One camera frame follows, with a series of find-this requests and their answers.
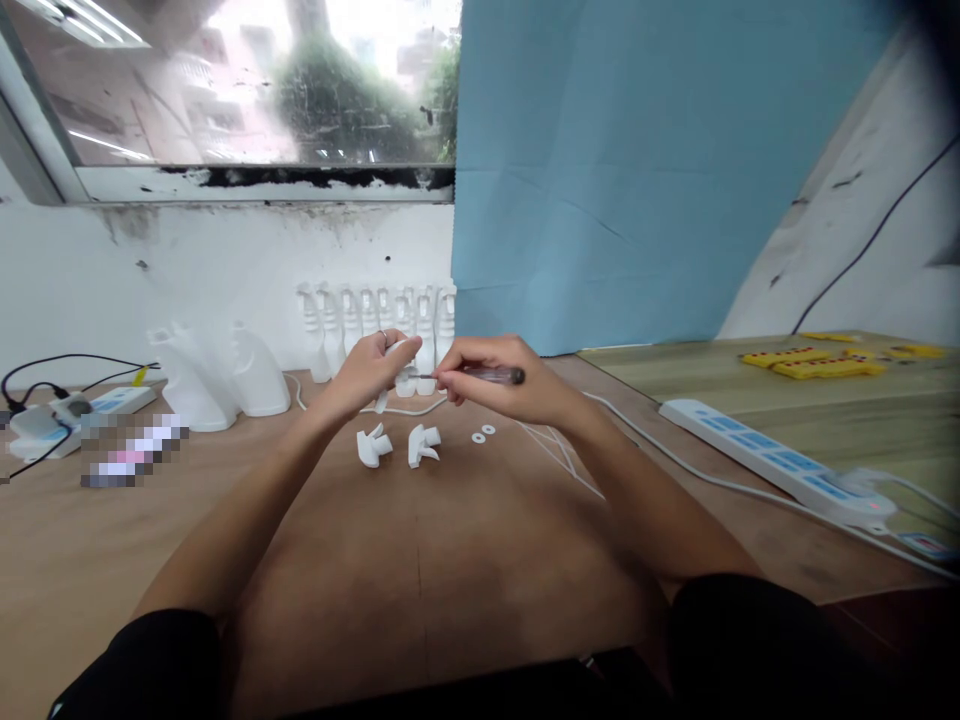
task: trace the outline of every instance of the hand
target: hand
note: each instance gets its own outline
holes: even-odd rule
[[[388,347],[404,340],[403,345],[386,356]],[[419,336],[407,338],[394,328],[360,338],[329,387],[311,404],[311,410],[316,405],[338,420],[349,420],[382,390],[393,387],[394,379],[413,362],[421,345]]]
[[[498,385],[458,372],[463,365],[519,367],[526,377],[520,385]],[[433,376],[441,390],[446,388],[447,400],[457,407],[472,400],[514,420],[560,429],[588,404],[519,335],[457,338]]]

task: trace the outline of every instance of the forearm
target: forearm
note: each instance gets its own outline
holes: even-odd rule
[[[243,592],[340,419],[311,408],[174,551],[133,617],[183,608],[226,613]]]
[[[761,575],[743,546],[672,477],[584,400],[561,428],[606,496],[630,548],[673,592],[720,572]]]

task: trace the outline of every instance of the white wall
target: white wall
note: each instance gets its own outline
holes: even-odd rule
[[[829,163],[826,177],[807,197],[809,204],[787,214],[757,258],[719,337],[789,332],[957,132],[920,38],[908,33],[893,52],[879,85],[865,89],[870,97],[849,140],[826,151],[832,155],[823,159]],[[820,300],[803,329],[856,328],[960,345],[960,268],[928,267],[960,233],[958,193],[960,148],[954,147],[904,199],[860,262]]]
[[[450,276],[452,205],[43,208],[2,163],[0,200],[2,372],[67,352],[152,361],[145,332],[171,318],[214,337],[245,319],[285,369],[303,368],[298,282]],[[92,382],[121,369],[65,360],[29,368],[11,387]]]

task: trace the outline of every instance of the yellow object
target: yellow object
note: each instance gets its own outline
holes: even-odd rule
[[[943,348],[938,348],[935,345],[897,345],[894,350],[906,350],[917,357],[938,358],[946,355]]]
[[[130,384],[133,385],[134,387],[140,387],[141,385],[143,385],[143,379],[146,376],[147,376],[147,368],[142,367],[137,372],[137,376],[133,379],[133,382]]]
[[[773,371],[796,380],[813,377],[850,377],[852,375],[882,375],[887,371],[883,365],[858,358],[834,358],[812,362],[785,362],[773,366]]]
[[[843,354],[847,357],[862,358],[863,360],[873,360],[877,356],[875,352],[862,348],[847,348],[843,351]]]
[[[756,365],[757,367],[770,367],[777,363],[800,362],[803,360],[822,360],[830,357],[827,350],[814,350],[813,348],[794,348],[793,350],[784,350],[778,353],[750,353],[744,355],[741,359],[747,365]]]
[[[836,333],[800,333],[803,337],[811,340],[833,340],[834,342],[860,342],[863,340],[859,335],[838,335]]]

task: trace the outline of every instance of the window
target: window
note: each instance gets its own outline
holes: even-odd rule
[[[0,90],[69,200],[452,194],[461,0],[0,8]]]

